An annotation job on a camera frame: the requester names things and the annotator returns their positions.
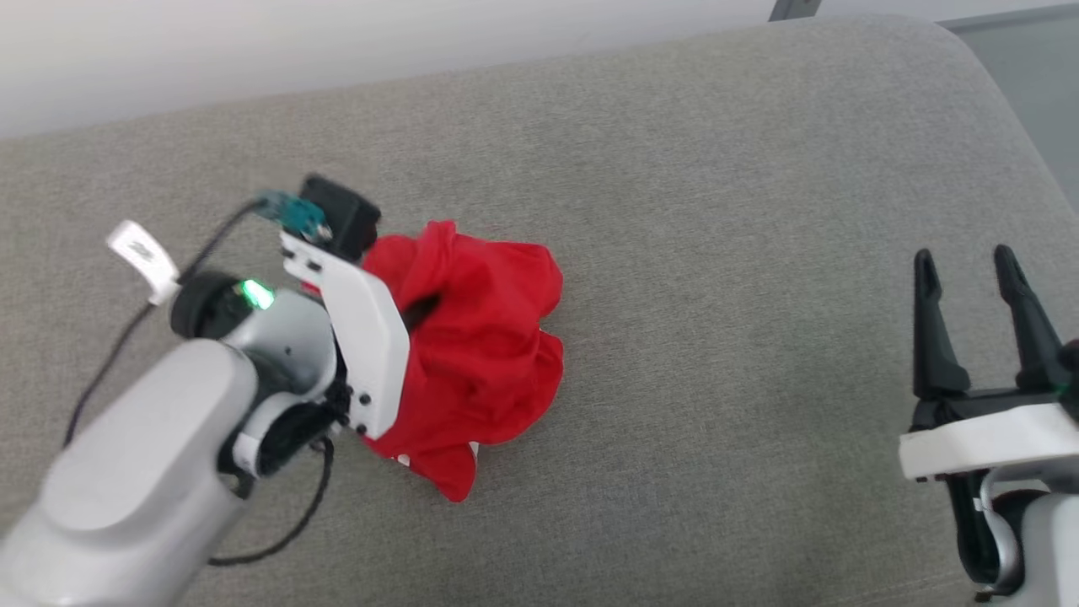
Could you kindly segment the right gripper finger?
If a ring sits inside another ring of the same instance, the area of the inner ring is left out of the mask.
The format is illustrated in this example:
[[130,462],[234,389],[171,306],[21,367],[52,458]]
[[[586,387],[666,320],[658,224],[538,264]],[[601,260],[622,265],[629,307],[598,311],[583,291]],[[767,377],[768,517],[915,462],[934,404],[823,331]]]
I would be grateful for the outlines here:
[[996,279],[1014,329],[1020,370],[1015,376],[1019,389],[1028,391],[1063,391],[1071,383],[1071,373],[1057,360],[1062,341],[1041,301],[1011,247],[999,244],[994,249]]
[[928,249],[914,258],[914,396],[920,400],[966,395],[968,370],[956,360],[940,301],[942,285]]

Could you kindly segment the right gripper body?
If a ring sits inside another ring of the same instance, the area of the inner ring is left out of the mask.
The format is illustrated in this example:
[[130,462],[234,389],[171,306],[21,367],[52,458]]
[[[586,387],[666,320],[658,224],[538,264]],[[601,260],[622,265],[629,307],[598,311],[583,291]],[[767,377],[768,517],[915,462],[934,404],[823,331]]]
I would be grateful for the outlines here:
[[899,438],[905,479],[1076,456],[1076,410],[1052,389],[918,389]]

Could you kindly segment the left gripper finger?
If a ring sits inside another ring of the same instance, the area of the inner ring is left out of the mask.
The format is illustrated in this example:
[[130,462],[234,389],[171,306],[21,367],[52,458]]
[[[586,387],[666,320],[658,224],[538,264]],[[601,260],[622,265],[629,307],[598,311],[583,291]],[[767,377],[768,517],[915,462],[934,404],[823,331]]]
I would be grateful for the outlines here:
[[412,301],[412,303],[402,307],[401,319],[405,330],[413,333],[416,328],[427,321],[431,314],[434,314],[440,301],[442,301],[442,296],[439,293],[431,293],[431,295],[418,298],[416,301]]

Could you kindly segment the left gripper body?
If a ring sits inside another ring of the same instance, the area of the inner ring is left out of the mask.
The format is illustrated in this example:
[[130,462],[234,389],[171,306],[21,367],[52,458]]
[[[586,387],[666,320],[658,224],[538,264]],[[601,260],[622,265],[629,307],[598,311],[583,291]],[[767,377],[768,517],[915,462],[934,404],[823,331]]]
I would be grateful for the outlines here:
[[379,439],[397,420],[410,336],[390,289],[355,262],[281,232],[286,273],[319,289],[346,365],[350,427]]

